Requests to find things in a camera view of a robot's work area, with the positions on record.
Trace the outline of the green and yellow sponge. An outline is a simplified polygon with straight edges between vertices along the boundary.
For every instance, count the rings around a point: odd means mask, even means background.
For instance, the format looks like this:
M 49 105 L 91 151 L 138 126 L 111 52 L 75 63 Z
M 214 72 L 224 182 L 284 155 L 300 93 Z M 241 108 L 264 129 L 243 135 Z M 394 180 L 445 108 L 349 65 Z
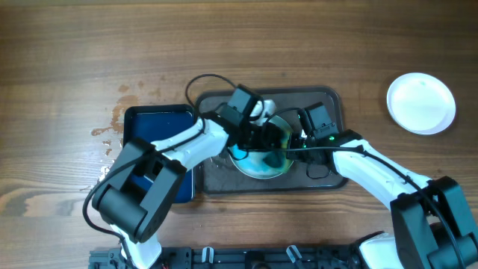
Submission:
M 280 150 L 266 152 L 262 161 L 273 169 L 285 169 L 289 167 L 291 162 L 287 159 L 286 154 Z

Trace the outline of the white plate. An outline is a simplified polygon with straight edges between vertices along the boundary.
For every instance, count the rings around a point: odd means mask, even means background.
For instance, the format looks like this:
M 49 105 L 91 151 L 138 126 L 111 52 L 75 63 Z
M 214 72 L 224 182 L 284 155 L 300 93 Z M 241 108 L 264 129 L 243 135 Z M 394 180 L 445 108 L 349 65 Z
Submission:
M 393 120 L 408 132 L 417 135 L 434 135 L 447 129 L 455 114 L 436 109 L 393 109 Z
M 455 114 L 453 121 L 456 117 L 456 101 L 448 86 L 422 72 L 410 72 L 394 79 L 387 90 L 386 105 L 390 115 L 393 109 L 411 108 L 447 110 Z
M 268 167 L 263 161 L 266 152 L 253 152 L 239 149 L 237 145 L 228 148 L 230 151 L 230 159 L 236 168 L 245 175 L 255 179 L 272 179 L 287 173 L 293 164 L 292 160 L 289 167 L 285 169 L 273 169 Z

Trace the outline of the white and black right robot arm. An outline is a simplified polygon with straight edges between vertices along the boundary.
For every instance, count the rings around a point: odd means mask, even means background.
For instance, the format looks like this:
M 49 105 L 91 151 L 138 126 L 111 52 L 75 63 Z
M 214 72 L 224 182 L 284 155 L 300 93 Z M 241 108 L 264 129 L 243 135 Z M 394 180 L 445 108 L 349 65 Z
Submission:
M 391 213 L 394 233 L 373 235 L 358 246 L 366 267 L 466 268 L 477 262 L 477 224 L 457 181 L 414 173 L 358 133 L 338 131 L 322 103 L 297 113 L 302 132 L 291 135 L 288 157 L 327 165 Z

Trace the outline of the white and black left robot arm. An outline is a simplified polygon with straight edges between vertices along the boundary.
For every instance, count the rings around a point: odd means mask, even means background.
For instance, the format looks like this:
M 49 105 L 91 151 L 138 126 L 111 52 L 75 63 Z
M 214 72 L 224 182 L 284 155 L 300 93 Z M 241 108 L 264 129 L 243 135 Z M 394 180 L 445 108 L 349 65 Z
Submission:
M 93 207 L 120 239 L 129 268 L 151 268 L 162 252 L 156 238 L 184 176 L 205 159 L 245 143 L 276 104 L 242 84 L 231 99 L 198 117 L 189 129 L 164 140 L 127 143 L 107 176 L 88 194 Z

